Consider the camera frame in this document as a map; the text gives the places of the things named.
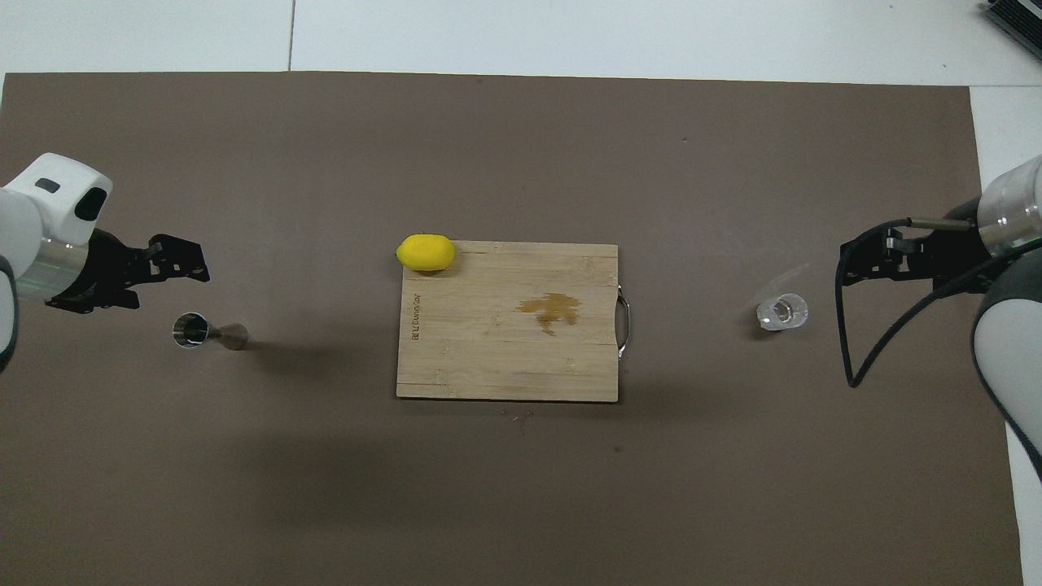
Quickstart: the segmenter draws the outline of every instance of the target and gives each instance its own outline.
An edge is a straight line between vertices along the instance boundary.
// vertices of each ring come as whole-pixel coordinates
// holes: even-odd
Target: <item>cutting board handle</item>
[[[622,294],[622,286],[619,286],[619,306],[622,306],[622,317],[623,322],[626,324],[626,336],[619,342],[619,360],[622,360],[622,352],[626,351],[626,344],[629,343],[629,301],[626,300],[626,296]]]

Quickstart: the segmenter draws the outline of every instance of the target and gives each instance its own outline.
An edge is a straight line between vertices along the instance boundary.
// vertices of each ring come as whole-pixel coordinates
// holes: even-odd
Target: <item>brown table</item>
[[[978,194],[963,88],[395,74],[7,76],[0,180],[116,182],[99,227],[200,242],[139,311],[24,307],[0,377],[10,584],[1015,584],[976,299],[859,390],[838,246]],[[607,242],[620,405],[395,398],[406,235]],[[857,356],[926,284],[848,297]],[[799,331],[756,328],[794,291]],[[174,318],[258,343],[177,348]]]

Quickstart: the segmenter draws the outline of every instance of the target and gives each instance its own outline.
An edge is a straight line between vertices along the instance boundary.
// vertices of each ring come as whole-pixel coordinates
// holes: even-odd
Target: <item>jigger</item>
[[[174,322],[174,342],[182,348],[201,346],[206,340],[217,340],[229,350],[241,350],[246,346],[250,335],[242,323],[229,323],[223,327],[214,327],[206,318],[197,313],[187,313]]]

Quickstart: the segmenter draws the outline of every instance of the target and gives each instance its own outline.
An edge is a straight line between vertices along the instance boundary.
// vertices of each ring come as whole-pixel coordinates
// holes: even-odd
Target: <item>cutting board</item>
[[[619,249],[454,241],[448,269],[404,269],[399,397],[615,402]]]

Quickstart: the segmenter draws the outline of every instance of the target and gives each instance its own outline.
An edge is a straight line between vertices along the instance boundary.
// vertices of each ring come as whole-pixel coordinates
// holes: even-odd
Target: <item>lemon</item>
[[[414,234],[398,245],[395,255],[407,269],[440,271],[455,260],[455,246],[440,234]]]

